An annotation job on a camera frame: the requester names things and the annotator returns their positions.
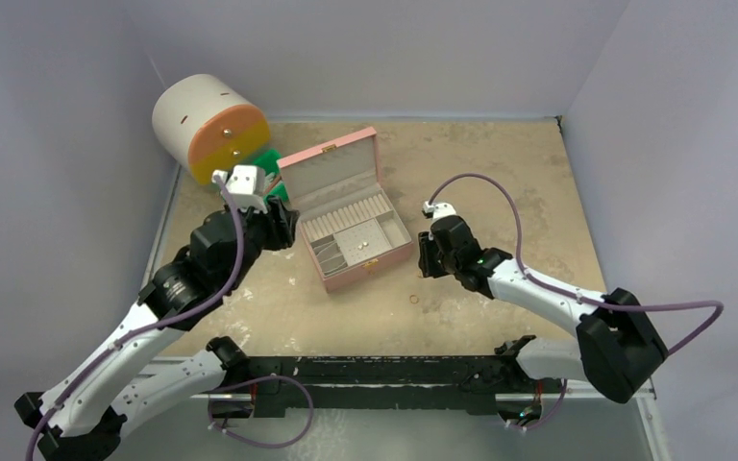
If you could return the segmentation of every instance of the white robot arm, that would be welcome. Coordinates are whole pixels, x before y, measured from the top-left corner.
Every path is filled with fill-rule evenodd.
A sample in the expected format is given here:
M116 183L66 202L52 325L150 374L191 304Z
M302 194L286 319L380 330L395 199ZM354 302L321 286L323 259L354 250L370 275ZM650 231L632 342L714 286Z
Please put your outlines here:
M516 358L529 377L588 381L607 398L626 402L667 358L645 313L618 310L638 305L628 291L585 290L532 270L507 252L483 249L450 204L425 202L423 214L431 219L430 231L418 237L424 277L452 275L466 289L523 307L575 338L530 338Z
M193 231L190 243L157 270L114 332L72 374L44 393L26 393L15 402L48 461L105 459L122 437L151 417L222 383L241 353L225 338L211 341L179 367L139 384L132 380L221 305L263 250L292 246L298 213L276 197L261 195L263 175L255 166L236 166L230 177L217 171L214 179L236 209L213 212Z

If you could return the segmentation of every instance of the white wall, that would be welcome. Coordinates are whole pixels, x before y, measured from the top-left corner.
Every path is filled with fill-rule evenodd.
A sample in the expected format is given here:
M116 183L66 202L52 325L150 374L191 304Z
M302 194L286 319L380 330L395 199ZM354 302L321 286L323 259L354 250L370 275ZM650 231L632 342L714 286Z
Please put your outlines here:
M0 459L12 411L134 301L172 177L150 113L162 84L114 1L0 0Z
M556 116L628 0L125 0L168 84L268 115Z
M676 459L738 459L738 0L630 2L565 135L609 286L726 302L655 383Z

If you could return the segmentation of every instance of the pink jewelry box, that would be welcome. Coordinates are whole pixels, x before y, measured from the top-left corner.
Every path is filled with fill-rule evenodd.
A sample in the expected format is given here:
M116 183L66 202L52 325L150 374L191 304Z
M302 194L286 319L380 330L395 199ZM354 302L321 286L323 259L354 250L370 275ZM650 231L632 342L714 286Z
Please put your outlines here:
M411 235L381 187L366 128L278 161L298 229L328 292L408 259Z

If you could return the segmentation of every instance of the green block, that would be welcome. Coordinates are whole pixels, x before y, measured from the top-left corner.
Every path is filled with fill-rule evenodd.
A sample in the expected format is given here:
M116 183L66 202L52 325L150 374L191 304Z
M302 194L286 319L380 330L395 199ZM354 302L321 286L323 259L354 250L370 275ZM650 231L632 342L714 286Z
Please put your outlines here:
M279 170L279 164L277 163L281 157L282 156L279 154L279 151L270 149L263 153L253 155L245 161L245 164L255 165L264 170L264 176L266 178L265 182L269 185L281 173ZM267 195L275 195L283 201L287 201L287 191L284 188L284 181L279 182Z

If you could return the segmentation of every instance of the table surface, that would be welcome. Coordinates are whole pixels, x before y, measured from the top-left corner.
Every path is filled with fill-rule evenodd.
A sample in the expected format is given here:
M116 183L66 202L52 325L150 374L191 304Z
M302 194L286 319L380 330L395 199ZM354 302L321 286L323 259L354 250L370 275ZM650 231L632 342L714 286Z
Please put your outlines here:
M412 238L428 229L420 209L439 184L460 172L485 173L514 196L527 265L603 290L554 120L273 123L271 144L286 156L366 126L378 131L382 185ZM514 251L513 217L495 188L465 179L445 189L440 199L455 206L483 247ZM190 232L221 205L218 194L183 174L163 233L162 261L171 260ZM523 308L465 291L452 278L418 274L415 251L400 266L328 294L303 244L266 252L224 306L163 355L193 355L219 335L231 336L250 355L488 354L524 334L568 336Z

